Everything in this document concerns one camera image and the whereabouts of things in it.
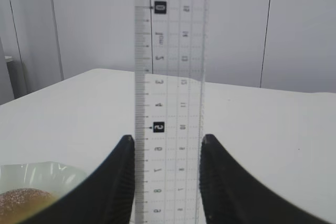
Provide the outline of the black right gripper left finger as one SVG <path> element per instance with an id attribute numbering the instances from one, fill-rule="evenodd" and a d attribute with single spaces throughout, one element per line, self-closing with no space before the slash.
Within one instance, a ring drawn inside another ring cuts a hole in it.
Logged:
<path id="1" fill-rule="evenodd" d="M 134 140 L 124 135 L 75 189 L 25 223 L 129 223 L 135 191 Z"/>

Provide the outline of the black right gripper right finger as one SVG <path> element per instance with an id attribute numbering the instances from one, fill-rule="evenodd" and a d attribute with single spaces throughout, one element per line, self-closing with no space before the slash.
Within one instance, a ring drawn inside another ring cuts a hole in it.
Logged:
<path id="1" fill-rule="evenodd" d="M 256 179 L 212 134 L 203 137 L 199 173 L 207 223 L 326 223 Z"/>

